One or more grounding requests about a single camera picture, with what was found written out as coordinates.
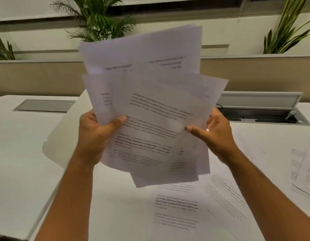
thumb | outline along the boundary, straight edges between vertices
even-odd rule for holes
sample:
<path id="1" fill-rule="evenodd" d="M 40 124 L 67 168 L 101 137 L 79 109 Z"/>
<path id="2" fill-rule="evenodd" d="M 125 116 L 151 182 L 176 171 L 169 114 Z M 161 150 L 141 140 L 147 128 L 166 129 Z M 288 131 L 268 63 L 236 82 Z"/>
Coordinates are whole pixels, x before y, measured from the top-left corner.
<path id="1" fill-rule="evenodd" d="M 127 120 L 126 116 L 119 116 L 107 125 L 102 127 L 102 131 L 105 138 L 109 138 L 112 134 L 119 129 Z"/>
<path id="2" fill-rule="evenodd" d="M 207 132 L 206 130 L 200 129 L 196 126 L 186 126 L 185 130 L 193 134 L 195 137 L 203 140 L 205 143 L 209 141 L 209 132 Z"/>

person's left hand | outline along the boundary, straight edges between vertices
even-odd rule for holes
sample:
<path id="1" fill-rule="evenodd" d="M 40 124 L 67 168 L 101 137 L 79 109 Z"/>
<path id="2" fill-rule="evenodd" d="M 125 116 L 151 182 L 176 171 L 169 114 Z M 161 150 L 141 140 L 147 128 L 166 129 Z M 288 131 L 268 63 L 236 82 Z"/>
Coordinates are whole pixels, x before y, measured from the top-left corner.
<path id="1" fill-rule="evenodd" d="M 120 116 L 105 126 L 101 126 L 96 119 L 94 110 L 84 113 L 79 119 L 78 143 L 73 159 L 96 165 L 102 158 L 109 137 L 127 120 Z"/>

fingernail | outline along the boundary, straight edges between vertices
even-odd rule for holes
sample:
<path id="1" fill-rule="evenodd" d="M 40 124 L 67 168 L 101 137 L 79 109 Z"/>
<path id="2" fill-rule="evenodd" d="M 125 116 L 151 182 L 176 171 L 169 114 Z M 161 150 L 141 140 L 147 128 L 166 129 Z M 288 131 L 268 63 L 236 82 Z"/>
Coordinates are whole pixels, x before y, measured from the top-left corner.
<path id="1" fill-rule="evenodd" d="M 191 131 L 192 131 L 192 127 L 186 126 L 186 127 L 185 127 L 185 130 L 186 130 L 187 132 L 191 132 Z"/>
<path id="2" fill-rule="evenodd" d="M 127 120 L 127 117 L 126 116 L 119 116 L 119 117 L 117 117 L 117 119 L 119 119 L 119 121 L 121 121 L 122 123 L 125 123 Z"/>

hand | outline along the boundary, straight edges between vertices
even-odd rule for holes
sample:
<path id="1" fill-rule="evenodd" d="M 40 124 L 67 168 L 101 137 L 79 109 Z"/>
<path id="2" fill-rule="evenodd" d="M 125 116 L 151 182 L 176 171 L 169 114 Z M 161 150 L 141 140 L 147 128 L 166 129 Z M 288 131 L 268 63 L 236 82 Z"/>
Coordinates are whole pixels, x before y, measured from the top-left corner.
<path id="1" fill-rule="evenodd" d="M 187 126 L 185 130 L 203 140 L 209 149 L 225 164 L 228 164 L 234 158 L 233 156 L 241 154 L 233 139 L 230 122 L 217 108 L 213 108 L 207 120 L 207 128 L 209 131 L 195 126 Z"/>
<path id="2" fill-rule="evenodd" d="M 96 165 L 102 158 L 109 137 L 119 129 L 127 117 L 120 116 L 105 126 L 96 119 L 94 110 L 82 114 L 79 119 L 78 143 L 73 159 Z"/>

palm plant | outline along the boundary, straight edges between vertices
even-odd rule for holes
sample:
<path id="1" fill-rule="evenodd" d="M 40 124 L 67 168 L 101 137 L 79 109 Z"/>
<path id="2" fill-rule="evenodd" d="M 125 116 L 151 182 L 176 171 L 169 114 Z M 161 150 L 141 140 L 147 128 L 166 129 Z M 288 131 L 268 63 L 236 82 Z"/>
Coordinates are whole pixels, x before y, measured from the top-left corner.
<path id="1" fill-rule="evenodd" d="M 310 29 L 294 36 L 299 29 L 310 23 L 310 20 L 300 27 L 292 27 L 303 10 L 307 0 L 286 0 L 280 23 L 272 34 L 272 30 L 264 37 L 263 54 L 280 54 L 286 52 L 309 35 Z"/>
<path id="2" fill-rule="evenodd" d="M 13 52 L 13 46 L 7 41 L 7 47 L 5 47 L 4 43 L 0 38 L 0 60 L 16 60 Z"/>
<path id="3" fill-rule="evenodd" d="M 65 12 L 74 19 L 80 20 L 78 30 L 68 32 L 71 38 L 93 42 L 123 37 L 133 30 L 137 21 L 132 16 L 118 18 L 109 15 L 109 7 L 123 3 L 123 0 L 74 0 L 78 9 L 68 2 L 56 1 L 52 4 L 58 12 Z"/>

